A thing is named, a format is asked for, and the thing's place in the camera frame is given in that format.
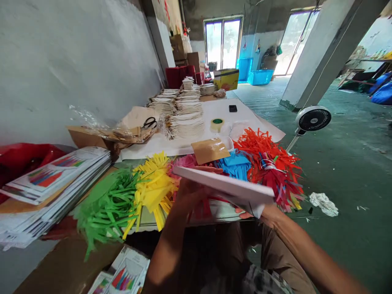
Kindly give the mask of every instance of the green paper tassel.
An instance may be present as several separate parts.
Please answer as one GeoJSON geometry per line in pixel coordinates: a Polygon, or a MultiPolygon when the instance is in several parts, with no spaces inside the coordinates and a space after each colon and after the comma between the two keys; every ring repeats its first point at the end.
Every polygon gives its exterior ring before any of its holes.
{"type": "Polygon", "coordinates": [[[98,182],[80,204],[75,219],[78,220],[78,231],[85,236],[88,244],[85,261],[96,249],[96,241],[123,242],[121,227],[126,227],[128,221],[136,217],[130,215],[136,211],[135,191],[141,172],[132,174],[131,170],[114,171],[98,182]]]}

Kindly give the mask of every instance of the smartphone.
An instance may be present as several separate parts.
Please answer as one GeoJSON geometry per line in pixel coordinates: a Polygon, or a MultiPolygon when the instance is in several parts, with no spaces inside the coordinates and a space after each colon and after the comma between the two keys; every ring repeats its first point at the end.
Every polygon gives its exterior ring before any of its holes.
{"type": "Polygon", "coordinates": [[[230,112],[237,112],[237,105],[229,105],[230,112]]]}

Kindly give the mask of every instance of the hand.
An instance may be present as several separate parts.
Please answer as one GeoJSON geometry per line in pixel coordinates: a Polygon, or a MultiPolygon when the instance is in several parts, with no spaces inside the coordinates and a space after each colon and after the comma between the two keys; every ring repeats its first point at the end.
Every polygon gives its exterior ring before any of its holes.
{"type": "MultiPolygon", "coordinates": [[[[242,210],[241,208],[236,208],[236,213],[240,214],[241,219],[247,219],[253,217],[249,212],[242,210]]],[[[260,220],[269,226],[271,229],[276,229],[276,222],[279,217],[284,214],[276,204],[268,204],[264,207],[263,212],[261,213],[260,220]]]]}
{"type": "MultiPolygon", "coordinates": [[[[223,173],[223,169],[217,169],[210,164],[208,167],[194,167],[194,169],[215,174],[223,173]]],[[[192,211],[195,205],[209,195],[210,189],[204,185],[198,184],[192,180],[182,178],[177,191],[177,198],[173,204],[172,210],[178,210],[185,214],[192,211]]]]}

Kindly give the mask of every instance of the red bag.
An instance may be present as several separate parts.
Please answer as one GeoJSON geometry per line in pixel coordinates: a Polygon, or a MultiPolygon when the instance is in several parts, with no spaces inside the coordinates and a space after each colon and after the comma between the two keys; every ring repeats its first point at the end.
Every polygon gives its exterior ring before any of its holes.
{"type": "MultiPolygon", "coordinates": [[[[66,153],[51,144],[18,143],[0,147],[0,187],[66,153]]],[[[8,199],[0,193],[0,204],[8,199]]]]}

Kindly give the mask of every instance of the green floor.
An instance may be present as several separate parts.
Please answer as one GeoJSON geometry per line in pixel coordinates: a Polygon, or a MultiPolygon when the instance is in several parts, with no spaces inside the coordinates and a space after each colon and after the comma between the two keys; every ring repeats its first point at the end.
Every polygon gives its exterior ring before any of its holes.
{"type": "MultiPolygon", "coordinates": [[[[287,134],[283,147],[296,128],[296,114],[278,104],[288,80],[276,78],[265,86],[243,84],[234,91],[287,134]]],[[[338,207],[339,216],[328,217],[319,208],[309,215],[310,203],[291,216],[369,290],[391,293],[392,128],[386,119],[392,118],[392,107],[336,87],[334,81],[320,101],[331,111],[331,123],[300,138],[292,152],[301,158],[305,193],[324,192],[338,207]]]]}

